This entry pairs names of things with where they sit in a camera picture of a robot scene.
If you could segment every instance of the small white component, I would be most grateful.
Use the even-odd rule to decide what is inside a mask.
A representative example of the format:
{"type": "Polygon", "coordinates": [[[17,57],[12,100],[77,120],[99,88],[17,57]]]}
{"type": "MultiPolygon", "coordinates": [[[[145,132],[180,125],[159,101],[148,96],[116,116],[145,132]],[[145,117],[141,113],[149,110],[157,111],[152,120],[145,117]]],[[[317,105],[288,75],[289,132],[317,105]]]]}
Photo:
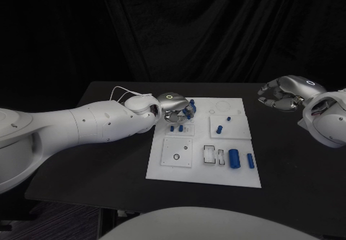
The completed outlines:
{"type": "Polygon", "coordinates": [[[214,146],[203,146],[203,162],[206,164],[214,164],[216,159],[214,159],[214,146]]]}
{"type": "Polygon", "coordinates": [[[165,127],[165,135],[170,136],[194,136],[194,125],[193,124],[184,124],[183,125],[183,130],[178,131],[178,127],[181,124],[167,124],[165,127]]]}
{"type": "Polygon", "coordinates": [[[246,116],[210,116],[210,138],[250,140],[250,129],[246,116]],[[220,134],[216,133],[219,126],[221,126],[220,134]]]}
{"type": "Polygon", "coordinates": [[[223,155],[223,150],[221,149],[217,150],[217,164],[220,166],[224,166],[224,155],[223,155]]]}
{"type": "Polygon", "coordinates": [[[165,137],[162,139],[161,166],[191,167],[193,140],[190,138],[165,137]]]}

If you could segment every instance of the blue cylinder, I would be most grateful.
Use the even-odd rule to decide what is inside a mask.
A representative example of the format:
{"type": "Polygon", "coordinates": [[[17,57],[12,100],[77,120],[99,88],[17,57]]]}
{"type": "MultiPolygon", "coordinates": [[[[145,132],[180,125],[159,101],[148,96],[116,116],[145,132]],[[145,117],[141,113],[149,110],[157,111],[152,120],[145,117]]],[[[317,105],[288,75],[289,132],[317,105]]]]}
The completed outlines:
{"type": "Polygon", "coordinates": [[[249,168],[253,169],[255,165],[253,165],[253,159],[252,159],[252,154],[250,153],[246,154],[246,160],[247,160],[249,168]]]}
{"type": "Polygon", "coordinates": [[[217,134],[220,134],[220,133],[221,133],[221,126],[217,126],[216,133],[217,133],[217,134]]]}
{"type": "Polygon", "coordinates": [[[236,149],[230,149],[227,151],[229,155],[229,166],[232,169],[237,169],[240,167],[240,160],[239,160],[239,152],[236,149]]]}

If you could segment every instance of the floor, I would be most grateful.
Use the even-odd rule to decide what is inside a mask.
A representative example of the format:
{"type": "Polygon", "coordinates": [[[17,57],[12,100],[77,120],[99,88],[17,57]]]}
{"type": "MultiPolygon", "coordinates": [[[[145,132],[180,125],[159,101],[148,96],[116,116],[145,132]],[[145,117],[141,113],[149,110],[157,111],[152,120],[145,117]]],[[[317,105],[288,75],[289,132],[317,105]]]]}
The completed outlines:
{"type": "Polygon", "coordinates": [[[96,240],[99,208],[40,202],[33,221],[12,221],[11,231],[0,232],[1,240],[96,240]]]}

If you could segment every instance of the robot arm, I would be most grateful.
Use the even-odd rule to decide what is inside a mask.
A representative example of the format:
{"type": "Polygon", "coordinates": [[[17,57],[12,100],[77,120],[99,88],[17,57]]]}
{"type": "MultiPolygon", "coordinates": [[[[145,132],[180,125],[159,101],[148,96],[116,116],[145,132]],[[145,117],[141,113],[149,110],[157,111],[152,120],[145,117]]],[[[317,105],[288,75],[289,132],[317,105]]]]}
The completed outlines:
{"type": "Polygon", "coordinates": [[[188,101],[172,92],[157,99],[151,94],[139,94],[123,104],[113,100],[99,101],[70,110],[43,113],[0,108],[0,193],[28,177],[60,150],[146,132],[162,113],[165,120],[183,121],[187,117],[177,113],[184,109],[193,117],[196,108],[190,108],[188,101]]]}
{"type": "Polygon", "coordinates": [[[299,76],[282,76],[257,91],[273,89],[276,100],[259,97],[259,102],[283,112],[304,106],[298,125],[314,139],[331,148],[346,144],[346,89],[327,92],[321,85],[299,76]]]}

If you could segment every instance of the table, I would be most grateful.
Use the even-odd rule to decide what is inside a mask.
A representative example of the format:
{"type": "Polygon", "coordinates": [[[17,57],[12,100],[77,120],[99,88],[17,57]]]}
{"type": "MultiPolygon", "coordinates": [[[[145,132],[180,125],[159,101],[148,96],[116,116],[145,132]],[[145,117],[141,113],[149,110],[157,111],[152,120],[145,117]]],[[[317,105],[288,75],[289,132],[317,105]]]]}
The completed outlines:
{"type": "MultiPolygon", "coordinates": [[[[321,145],[296,125],[301,111],[256,100],[260,83],[92,82],[77,106],[113,86],[158,96],[242,98],[260,187],[145,179],[154,128],[115,142],[64,149],[38,167],[25,198],[134,212],[196,206],[240,212],[304,232],[346,237],[346,148],[321,145]]],[[[122,92],[115,91],[118,99],[122,92]]]]}

